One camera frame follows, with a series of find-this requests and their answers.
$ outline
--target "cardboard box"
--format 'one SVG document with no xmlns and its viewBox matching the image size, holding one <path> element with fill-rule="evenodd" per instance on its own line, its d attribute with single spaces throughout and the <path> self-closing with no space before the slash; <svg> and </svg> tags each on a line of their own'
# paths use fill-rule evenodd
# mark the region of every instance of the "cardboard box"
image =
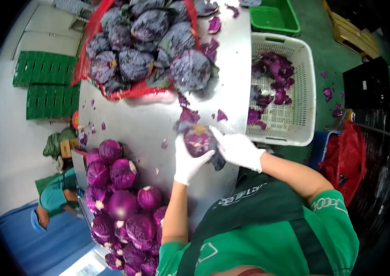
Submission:
<svg viewBox="0 0 390 276">
<path fill-rule="evenodd" d="M 61 157 L 63 158 L 71 158 L 71 150 L 73 150 L 76 146 L 78 146 L 78 138 L 69 139 L 60 142 L 60 150 L 61 150 Z"/>
</svg>

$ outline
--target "worker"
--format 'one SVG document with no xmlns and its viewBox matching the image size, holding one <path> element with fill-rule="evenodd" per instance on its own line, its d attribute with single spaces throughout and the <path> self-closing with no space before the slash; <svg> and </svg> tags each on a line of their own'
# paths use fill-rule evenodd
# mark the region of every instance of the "worker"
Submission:
<svg viewBox="0 0 390 276">
<path fill-rule="evenodd" d="M 64 209 L 78 218 L 83 218 L 79 209 L 74 209 L 70 203 L 77 203 L 78 196 L 83 197 L 83 190 L 77 189 L 75 170 L 71 168 L 60 175 L 42 191 L 38 206 L 31 212 L 32 227 L 38 232 L 44 232 L 49 224 L 49 213 Z"/>
<path fill-rule="evenodd" d="M 210 130 L 241 166 L 233 196 L 215 202 L 188 242 L 187 187 L 214 154 L 193 158 L 176 138 L 176 172 L 158 276 L 348 275 L 359 240 L 340 192 L 318 172 L 258 149 L 242 134 Z"/>
</svg>

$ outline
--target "white glove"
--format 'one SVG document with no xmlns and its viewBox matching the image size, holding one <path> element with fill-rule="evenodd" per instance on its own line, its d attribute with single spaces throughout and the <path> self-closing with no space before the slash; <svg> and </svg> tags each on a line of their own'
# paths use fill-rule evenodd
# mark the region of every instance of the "white glove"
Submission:
<svg viewBox="0 0 390 276">
<path fill-rule="evenodd" d="M 218 150 L 225 161 L 237 166 L 246 167 L 261 173 L 261 155 L 266 151 L 257 148 L 244 134 L 223 135 L 217 128 L 210 126 L 210 131 L 218 140 Z"/>
<path fill-rule="evenodd" d="M 215 151 L 208 151 L 204 155 L 194 158 L 187 151 L 186 144 L 184 143 L 184 137 L 182 134 L 178 135 L 175 140 L 176 149 L 176 169 L 174 180 L 189 186 L 189 181 L 192 176 L 201 168 L 201 166 L 209 161 L 214 155 Z"/>
</svg>

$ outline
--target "blue bin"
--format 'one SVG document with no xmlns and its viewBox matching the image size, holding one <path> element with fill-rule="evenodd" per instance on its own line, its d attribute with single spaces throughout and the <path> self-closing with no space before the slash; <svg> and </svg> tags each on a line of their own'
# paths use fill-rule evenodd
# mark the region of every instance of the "blue bin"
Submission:
<svg viewBox="0 0 390 276">
<path fill-rule="evenodd" d="M 319 168 L 319 163 L 324 160 L 325 153 L 327 151 L 328 139 L 330 135 L 341 135 L 337 130 L 319 130 L 315 131 L 312 141 L 312 154 L 310 155 L 310 161 L 308 166 L 312 169 Z"/>
</svg>

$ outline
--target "red mesh bag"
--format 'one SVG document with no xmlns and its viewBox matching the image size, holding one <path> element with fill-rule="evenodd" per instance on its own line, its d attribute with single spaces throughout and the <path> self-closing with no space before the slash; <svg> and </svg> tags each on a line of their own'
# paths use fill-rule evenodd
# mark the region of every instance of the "red mesh bag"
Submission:
<svg viewBox="0 0 390 276">
<path fill-rule="evenodd" d="M 357 124 L 344 120 L 341 135 L 330 135 L 318 171 L 344 196 L 348 206 L 366 173 L 365 140 Z"/>
<path fill-rule="evenodd" d="M 194 30 L 195 36 L 195 48 L 200 49 L 199 38 L 198 38 L 198 29 L 197 29 L 197 12 L 195 10 L 195 6 L 191 0 L 184 0 L 184 4 L 186 5 L 187 14 L 191 20 L 192 29 Z M 103 0 L 101 1 L 98 8 L 92 14 L 89 22 L 86 24 L 85 33 L 88 34 L 87 40 L 84 42 L 83 48 L 80 52 L 80 59 L 75 66 L 73 77 L 72 77 L 72 85 L 75 85 L 80 80 L 89 79 L 91 82 L 97 86 L 101 95 L 107 98 L 110 101 L 119 101 L 123 98 L 135 98 L 140 97 L 147 94 L 152 93 L 164 93 L 169 90 L 171 87 L 160 88 L 160 87 L 149 87 L 144 80 L 132 83 L 130 90 L 119 91 L 115 93 L 111 93 L 110 95 L 106 95 L 104 93 L 104 87 L 101 83 L 96 82 L 91 79 L 90 69 L 91 69 L 91 59 L 86 54 L 86 45 L 87 42 L 94 36 L 94 34 L 101 32 L 101 24 L 100 19 L 103 14 L 111 8 L 114 0 Z"/>
</svg>

